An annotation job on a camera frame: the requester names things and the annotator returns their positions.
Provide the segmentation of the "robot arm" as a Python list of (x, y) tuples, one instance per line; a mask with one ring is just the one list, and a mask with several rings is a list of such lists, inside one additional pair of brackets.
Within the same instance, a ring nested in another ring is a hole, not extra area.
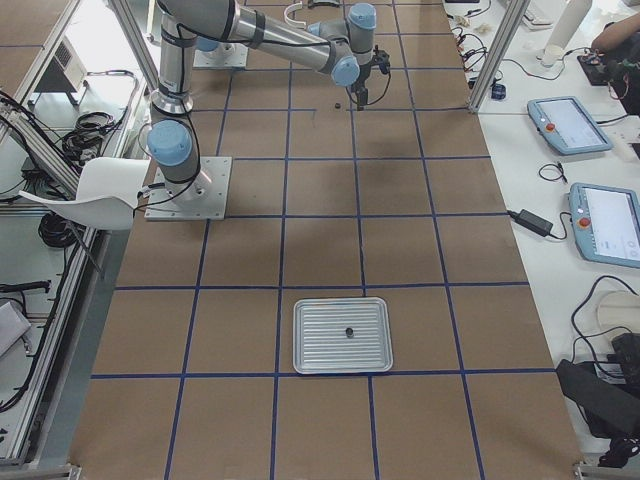
[(164, 177), (169, 199), (191, 201), (204, 194), (204, 166), (191, 120), (192, 69), (197, 42), (239, 44), (326, 74), (347, 90), (358, 109), (370, 105), (366, 82), (373, 69), (390, 73), (386, 51), (374, 42), (376, 10), (353, 5), (345, 18), (305, 29), (236, 1), (161, 1), (158, 86), (152, 93), (147, 148)]

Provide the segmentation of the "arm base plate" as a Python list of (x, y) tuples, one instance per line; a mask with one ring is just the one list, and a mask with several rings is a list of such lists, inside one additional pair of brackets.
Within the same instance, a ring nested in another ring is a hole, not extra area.
[(189, 188), (167, 183), (159, 167), (154, 182), (164, 186), (151, 191), (144, 217), (149, 221), (223, 220), (226, 213), (231, 157), (204, 156), (201, 170)]
[(193, 62), (195, 69), (245, 69), (248, 48), (240, 44), (219, 43), (199, 38)]

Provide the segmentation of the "person hand at desk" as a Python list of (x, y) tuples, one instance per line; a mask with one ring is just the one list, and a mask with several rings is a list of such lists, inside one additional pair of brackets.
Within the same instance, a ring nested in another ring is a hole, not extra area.
[(591, 48), (600, 52), (611, 51), (638, 31), (639, 18), (637, 17), (611, 23), (592, 41)]

